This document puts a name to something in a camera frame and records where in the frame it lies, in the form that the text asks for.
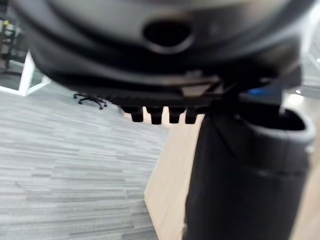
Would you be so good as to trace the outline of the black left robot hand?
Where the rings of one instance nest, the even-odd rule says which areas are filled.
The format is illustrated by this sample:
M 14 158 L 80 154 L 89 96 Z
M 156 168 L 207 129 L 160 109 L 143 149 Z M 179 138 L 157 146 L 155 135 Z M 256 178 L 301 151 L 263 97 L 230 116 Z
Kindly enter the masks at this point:
M 287 240 L 314 124 L 282 108 L 300 85 L 317 0 L 14 0 L 37 68 L 143 121 L 202 121 L 185 240 Z

